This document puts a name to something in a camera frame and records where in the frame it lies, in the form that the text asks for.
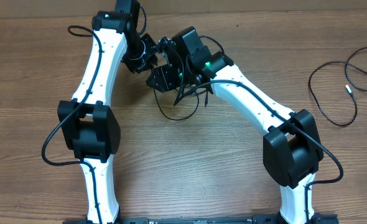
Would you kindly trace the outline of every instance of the cable connector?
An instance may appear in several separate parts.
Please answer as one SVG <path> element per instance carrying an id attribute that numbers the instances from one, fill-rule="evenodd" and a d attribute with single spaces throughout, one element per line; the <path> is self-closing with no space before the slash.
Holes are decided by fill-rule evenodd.
<path id="1" fill-rule="evenodd" d="M 349 85 L 345 85 L 346 91 L 351 95 L 352 94 L 352 90 L 350 88 Z"/>

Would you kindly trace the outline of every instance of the wood grain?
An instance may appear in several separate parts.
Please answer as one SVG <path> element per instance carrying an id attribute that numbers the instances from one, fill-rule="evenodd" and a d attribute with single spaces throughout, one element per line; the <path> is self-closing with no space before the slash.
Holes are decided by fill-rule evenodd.
<path id="1" fill-rule="evenodd" d="M 48 166 L 40 147 L 58 122 L 58 102 L 69 100 L 79 84 L 90 52 L 91 40 L 73 37 L 66 28 L 89 27 L 90 21 L 0 19 L 0 223 L 60 223 L 86 215 L 81 169 Z M 322 142 L 345 170 L 341 182 L 314 188 L 314 208 L 337 213 L 340 223 L 367 223 L 367 93 L 354 90 L 359 115 L 351 126 L 337 128 L 318 112 L 307 89 L 308 77 L 319 65 L 346 60 L 367 45 L 367 11 L 149 16 L 147 31 L 158 40 L 189 25 L 220 41 L 243 73 L 270 97 L 314 114 Z M 367 70 L 367 52 L 352 62 Z M 114 162 L 122 216 L 276 213 L 279 186 L 262 164 L 262 138 L 254 127 L 215 96 L 187 121 L 166 120 L 146 87 L 148 75 L 120 66 L 112 97 L 122 130 Z M 353 70 L 350 75 L 367 88 L 366 76 Z M 338 122 L 353 114 L 346 84 L 338 65 L 322 69 L 313 79 L 323 109 Z M 189 114 L 195 106 L 195 99 L 188 98 L 172 107 L 174 93 L 159 94 L 159 99 L 174 117 Z M 61 133 L 47 155 L 53 161 L 73 159 Z M 317 179 L 337 174 L 326 157 Z"/>

